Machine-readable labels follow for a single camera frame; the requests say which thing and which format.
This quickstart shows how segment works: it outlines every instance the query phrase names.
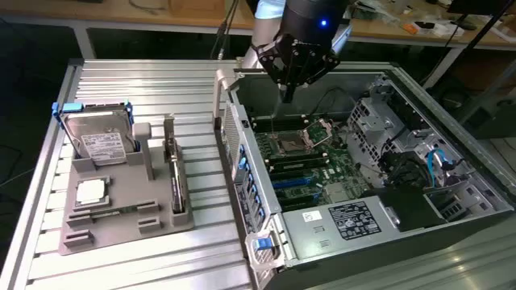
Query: circuit board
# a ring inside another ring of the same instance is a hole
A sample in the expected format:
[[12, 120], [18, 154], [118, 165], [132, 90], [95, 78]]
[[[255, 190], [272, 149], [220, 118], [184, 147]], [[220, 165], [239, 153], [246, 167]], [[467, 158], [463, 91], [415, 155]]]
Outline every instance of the circuit board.
[[[310, 126], [307, 131], [311, 139], [319, 142], [328, 137], [328, 128], [319, 126], [318, 120], [314, 122], [315, 125]], [[331, 137], [315, 147], [303, 141], [303, 130], [255, 133], [284, 211], [356, 199], [372, 188], [355, 166], [336, 130], [331, 130]], [[279, 167], [280, 163], [272, 165], [274, 160], [287, 160], [284, 163], [288, 164], [288, 158], [300, 161], [292, 161], [291, 167]], [[311, 166], [296, 168], [299, 162]], [[283, 169], [279, 173], [275, 172], [278, 168]]]

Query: wooden workbench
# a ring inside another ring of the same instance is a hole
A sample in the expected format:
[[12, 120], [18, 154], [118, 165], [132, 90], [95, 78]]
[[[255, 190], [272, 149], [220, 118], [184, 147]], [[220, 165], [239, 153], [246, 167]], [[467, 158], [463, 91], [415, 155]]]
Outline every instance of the wooden workbench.
[[[139, 5], [154, 6], [159, 1], [135, 0]], [[411, 5], [416, 12], [447, 16], [446, 10], [428, 4], [424, 0], [414, 0]], [[187, 33], [216, 33], [222, 23], [223, 13], [203, 15], [171, 10], [156, 10], [156, 15], [130, 5], [128, 0], [104, 0], [104, 3], [86, 3], [75, 0], [4, 0], [0, 1], [0, 17], [10, 22], [42, 25], [68, 26], [75, 30], [75, 35], [83, 57], [95, 58], [95, 50], [90, 41], [88, 28], [108, 28], [127, 30], [174, 31]], [[402, 16], [402, 21], [408, 21], [414, 15]], [[372, 42], [383, 44], [403, 44], [419, 46], [443, 46], [448, 37], [432, 34], [412, 35], [399, 24], [386, 24], [382, 20], [372, 21], [354, 19], [351, 42]], [[432, 86], [454, 63], [456, 57], [474, 39], [479, 29], [467, 31], [463, 37], [455, 39], [447, 57], [426, 86]], [[254, 15], [246, 1], [240, 1], [230, 34], [251, 35], [254, 28]], [[488, 33], [478, 48], [490, 50], [516, 50], [516, 43], [508, 43], [494, 33]]]
[[[140, 5], [146, 5], [146, 0], [139, 0]], [[431, 5], [422, 1], [418, 3], [418, 8], [434, 12], [439, 10], [444, 13], [444, 9], [436, 5]], [[0, 15], [23, 15], [44, 18], [59, 19], [82, 19], [96, 21], [130, 22], [138, 24], [168, 24], [168, 25], [188, 25], [194, 27], [219, 27], [223, 17], [196, 16], [191, 12], [182, 11], [171, 12], [168, 10], [156, 10], [158, 15], [152, 15], [144, 10], [140, 10], [130, 5], [128, 0], [106, 0], [104, 3], [86, 3], [75, 0], [16, 0], [2, 1]], [[426, 42], [446, 42], [447, 37], [430, 35], [412, 35], [398, 25], [386, 24], [382, 20], [352, 20], [354, 30], [352, 37], [372, 37], [379, 39], [410, 40]], [[254, 27], [254, 15], [246, 1], [240, 1], [234, 28], [251, 30]], [[467, 44], [475, 37], [479, 29], [467, 31], [464, 36], [452, 43]], [[494, 33], [488, 33], [480, 42], [482, 45], [490, 46], [511, 46], [515, 45], [503, 40]]]

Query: motherboard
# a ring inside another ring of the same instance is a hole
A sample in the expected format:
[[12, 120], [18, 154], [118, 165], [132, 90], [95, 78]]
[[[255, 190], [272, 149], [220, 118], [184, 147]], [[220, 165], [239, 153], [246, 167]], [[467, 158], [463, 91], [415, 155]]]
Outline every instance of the motherboard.
[[356, 199], [372, 188], [331, 120], [306, 118], [268, 128], [255, 130], [255, 137], [283, 211]]

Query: power supply label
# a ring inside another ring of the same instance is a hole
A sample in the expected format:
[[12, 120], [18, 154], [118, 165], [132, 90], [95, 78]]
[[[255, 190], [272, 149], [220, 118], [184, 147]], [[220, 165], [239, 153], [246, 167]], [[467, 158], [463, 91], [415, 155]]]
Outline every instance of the power supply label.
[[328, 208], [344, 240], [354, 240], [382, 232], [364, 201]]

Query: workshop floor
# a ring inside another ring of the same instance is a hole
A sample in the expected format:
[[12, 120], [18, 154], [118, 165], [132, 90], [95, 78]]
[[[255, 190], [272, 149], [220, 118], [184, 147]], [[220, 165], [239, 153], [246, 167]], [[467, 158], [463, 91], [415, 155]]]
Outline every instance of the workshop floor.
[[[207, 59], [215, 41], [215, 36], [208, 34], [95, 29], [90, 33], [98, 57], [104, 59]], [[70, 58], [80, 57], [80, 52], [72, 31], [60, 27], [7, 25], [0, 22], [0, 44], [2, 183], [36, 165], [50, 121], [50, 107], [59, 93], [67, 62]], [[230, 45], [227, 58], [243, 56], [250, 47], [250, 37], [234, 36]], [[407, 46], [350, 43], [342, 59], [395, 61], [415, 79], [422, 79], [440, 53], [440, 48], [423, 50]], [[18, 158], [18, 152], [23, 153], [22, 158]], [[31, 175], [28, 173], [0, 186], [0, 265]]]

